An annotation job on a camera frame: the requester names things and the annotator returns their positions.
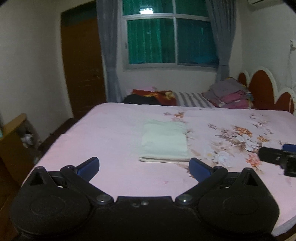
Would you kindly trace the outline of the white small cloth garment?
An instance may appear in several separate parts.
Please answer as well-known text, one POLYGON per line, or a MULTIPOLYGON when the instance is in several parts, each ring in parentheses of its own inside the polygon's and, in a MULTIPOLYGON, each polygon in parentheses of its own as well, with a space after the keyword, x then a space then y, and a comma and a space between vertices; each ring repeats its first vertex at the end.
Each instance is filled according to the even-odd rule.
POLYGON ((158 120, 145 122, 139 150, 141 162, 188 162, 190 159, 185 123, 158 120))

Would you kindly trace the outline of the stack of folded clothes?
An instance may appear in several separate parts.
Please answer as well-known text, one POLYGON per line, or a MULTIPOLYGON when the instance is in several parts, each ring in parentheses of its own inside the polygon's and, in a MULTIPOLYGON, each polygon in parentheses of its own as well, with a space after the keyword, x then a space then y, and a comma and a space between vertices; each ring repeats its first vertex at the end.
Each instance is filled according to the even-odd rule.
POLYGON ((210 86, 203 97, 217 108, 252 109, 253 96, 248 88, 230 77, 210 86))

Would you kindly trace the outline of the black clothing pile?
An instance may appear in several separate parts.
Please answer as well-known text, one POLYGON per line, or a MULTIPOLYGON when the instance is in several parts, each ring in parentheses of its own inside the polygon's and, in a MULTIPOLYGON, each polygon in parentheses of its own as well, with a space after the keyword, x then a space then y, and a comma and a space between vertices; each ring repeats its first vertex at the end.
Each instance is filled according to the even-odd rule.
POLYGON ((160 102, 153 96, 146 97, 146 96, 141 96, 137 94, 130 94, 126 96, 122 103, 126 104, 148 104, 148 105, 160 105, 160 102))

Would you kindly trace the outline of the pink floral bed sheet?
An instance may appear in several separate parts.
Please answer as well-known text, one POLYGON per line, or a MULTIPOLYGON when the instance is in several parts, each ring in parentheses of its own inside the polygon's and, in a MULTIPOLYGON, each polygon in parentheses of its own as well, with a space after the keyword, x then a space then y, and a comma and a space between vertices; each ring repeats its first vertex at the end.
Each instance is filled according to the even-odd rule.
POLYGON ((197 180, 186 162, 139 160, 148 120, 182 124, 190 156, 209 166, 231 172, 253 168, 280 208, 273 234, 281 235, 295 225, 295 178, 256 156, 261 147, 280 149, 295 143, 295 117, 286 111, 105 103, 62 134, 39 165, 57 171, 95 156, 100 171, 91 183, 111 196, 177 197, 197 180))

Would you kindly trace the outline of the wooden side cabinet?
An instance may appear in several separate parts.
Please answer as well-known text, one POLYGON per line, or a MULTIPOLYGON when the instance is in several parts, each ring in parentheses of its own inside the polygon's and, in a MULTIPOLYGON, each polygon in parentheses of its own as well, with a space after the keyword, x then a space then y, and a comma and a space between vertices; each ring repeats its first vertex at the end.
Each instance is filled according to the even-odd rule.
POLYGON ((19 132, 27 121, 25 113, 20 114, 12 121, 3 125, 1 131, 1 159, 13 180, 21 186, 34 168, 34 159, 37 154, 35 148, 26 148, 23 145, 19 132))

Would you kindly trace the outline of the grey striped pillow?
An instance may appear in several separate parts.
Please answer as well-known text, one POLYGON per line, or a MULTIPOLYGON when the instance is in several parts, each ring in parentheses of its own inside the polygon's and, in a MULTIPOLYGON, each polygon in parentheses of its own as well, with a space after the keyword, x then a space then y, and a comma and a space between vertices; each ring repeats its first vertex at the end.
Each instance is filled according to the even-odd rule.
POLYGON ((177 106, 184 107, 198 107, 198 108, 214 108, 207 99, 203 97, 201 93, 189 93, 189 92, 174 92, 177 106))

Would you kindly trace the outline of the red heart-shaped headboard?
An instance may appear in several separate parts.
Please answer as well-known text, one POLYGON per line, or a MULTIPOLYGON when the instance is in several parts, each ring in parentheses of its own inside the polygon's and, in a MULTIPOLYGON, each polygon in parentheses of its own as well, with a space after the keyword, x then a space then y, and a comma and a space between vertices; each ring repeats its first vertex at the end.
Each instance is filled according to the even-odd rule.
POLYGON ((251 92, 255 109, 283 110, 295 115, 295 92, 289 87, 278 89, 274 76, 267 68, 260 67, 252 75, 244 70, 237 80, 251 92))

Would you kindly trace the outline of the red floral blanket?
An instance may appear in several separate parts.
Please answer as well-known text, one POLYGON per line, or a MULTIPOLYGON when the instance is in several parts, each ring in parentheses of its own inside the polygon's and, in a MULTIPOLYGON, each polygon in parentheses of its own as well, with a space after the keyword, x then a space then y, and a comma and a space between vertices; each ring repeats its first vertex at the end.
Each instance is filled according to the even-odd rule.
POLYGON ((143 97, 155 97, 160 104, 167 106, 177 106, 177 100, 174 93, 170 90, 162 91, 147 91, 134 89, 132 94, 136 94, 143 97))

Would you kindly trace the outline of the brown wooden door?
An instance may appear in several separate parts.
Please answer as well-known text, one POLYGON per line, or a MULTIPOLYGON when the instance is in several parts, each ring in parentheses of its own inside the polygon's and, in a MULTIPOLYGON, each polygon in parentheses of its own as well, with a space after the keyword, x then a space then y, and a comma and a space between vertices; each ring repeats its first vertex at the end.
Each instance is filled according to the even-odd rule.
POLYGON ((80 119, 106 102, 95 1, 61 14, 61 46, 72 113, 80 119))

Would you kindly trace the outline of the green glass window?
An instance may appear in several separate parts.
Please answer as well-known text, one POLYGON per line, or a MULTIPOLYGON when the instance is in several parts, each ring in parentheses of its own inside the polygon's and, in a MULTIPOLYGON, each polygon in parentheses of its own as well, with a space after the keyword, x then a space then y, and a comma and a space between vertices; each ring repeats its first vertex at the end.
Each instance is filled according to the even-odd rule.
POLYGON ((122 1, 121 20, 127 68, 218 66, 205 1, 122 1))

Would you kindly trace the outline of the grey right curtain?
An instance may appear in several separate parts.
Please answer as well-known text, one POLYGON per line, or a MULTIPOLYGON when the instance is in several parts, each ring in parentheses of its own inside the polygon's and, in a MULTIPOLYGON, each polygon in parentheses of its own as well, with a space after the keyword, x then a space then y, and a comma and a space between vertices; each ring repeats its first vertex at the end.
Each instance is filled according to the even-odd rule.
POLYGON ((236 1, 205 1, 212 28, 219 64, 216 81, 229 76, 229 62, 236 32, 236 1))

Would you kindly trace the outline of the grey curtain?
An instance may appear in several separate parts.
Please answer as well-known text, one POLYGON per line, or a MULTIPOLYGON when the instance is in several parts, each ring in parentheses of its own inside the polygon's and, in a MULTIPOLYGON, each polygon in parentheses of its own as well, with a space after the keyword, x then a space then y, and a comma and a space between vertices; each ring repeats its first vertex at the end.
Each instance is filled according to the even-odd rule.
POLYGON ((122 94, 116 72, 118 1, 97 1, 96 11, 101 52, 107 75, 107 100, 121 102, 122 94))
POLYGON ((236 1, 205 1, 212 28, 219 64, 216 81, 229 76, 229 62, 236 32, 236 1))

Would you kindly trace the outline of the grey left curtain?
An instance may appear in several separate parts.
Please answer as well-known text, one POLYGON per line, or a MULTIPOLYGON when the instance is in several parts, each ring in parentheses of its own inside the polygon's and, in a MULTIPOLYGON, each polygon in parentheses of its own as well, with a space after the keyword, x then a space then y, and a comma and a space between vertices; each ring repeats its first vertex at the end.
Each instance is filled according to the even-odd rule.
POLYGON ((97 1, 96 11, 101 52, 107 75, 107 100, 121 102, 122 94, 116 72, 118 1, 97 1))

